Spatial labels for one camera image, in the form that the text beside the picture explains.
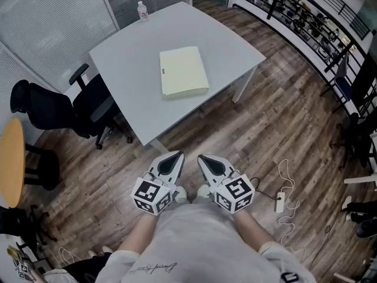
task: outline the power strip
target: power strip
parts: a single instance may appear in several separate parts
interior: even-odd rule
[[[275,212],[284,212],[285,192],[278,192],[276,194],[277,201],[275,201]]]

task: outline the wooden floor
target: wooden floor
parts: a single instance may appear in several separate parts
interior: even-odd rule
[[[366,170],[357,161],[338,170],[343,151],[330,149],[329,142],[338,138],[335,125],[345,114],[331,113],[337,107],[333,94],[320,98],[324,83],[313,68],[255,18],[215,2],[197,0],[196,7],[234,30],[267,60],[239,103],[231,102],[234,87],[229,87],[161,137],[169,150],[183,150],[186,155],[180,184],[195,194],[203,183],[197,155],[212,153],[228,158],[248,177],[260,177],[260,189],[274,196],[285,184],[277,164],[287,158],[296,181],[291,204],[300,200],[301,206],[294,219],[296,229],[286,241],[295,249],[306,248],[303,263],[309,267],[325,241],[326,226],[338,215],[311,271],[319,282],[331,282],[333,272],[360,274],[372,241],[358,239],[355,225],[346,222],[338,210],[347,195],[355,200],[376,199],[376,195],[371,184],[343,184],[344,178]],[[130,199],[136,177],[159,155],[137,139],[127,144],[117,132],[107,137],[101,151],[95,149],[94,141],[70,130],[47,131],[39,140],[41,147],[58,154],[62,182],[52,192],[25,186],[21,205],[34,203],[49,212],[47,227],[58,242],[49,242],[48,247],[56,256],[60,246],[81,258],[103,244],[116,248],[139,215]],[[274,202],[261,194],[255,197],[252,213],[276,240],[289,230],[276,223]]]

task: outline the water bottle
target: water bottle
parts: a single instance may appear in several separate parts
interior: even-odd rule
[[[142,1],[138,2],[137,11],[138,11],[139,17],[142,21],[148,21],[147,7],[143,4]]]

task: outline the tabletop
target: tabletop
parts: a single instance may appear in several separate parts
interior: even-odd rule
[[[210,85],[206,94],[164,100],[160,52],[197,46]],[[115,102],[145,145],[265,57],[242,37],[180,2],[137,21],[90,51]]]
[[[25,175],[25,140],[21,121],[11,119],[0,140],[0,193],[10,208],[19,202]]]

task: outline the white table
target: white table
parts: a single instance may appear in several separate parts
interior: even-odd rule
[[[210,89],[199,96],[164,100],[160,52],[187,46],[198,46]],[[265,60],[242,37],[184,2],[123,28],[90,56],[140,142],[161,152],[167,152],[157,140],[161,133],[242,77],[232,99],[236,103]]]

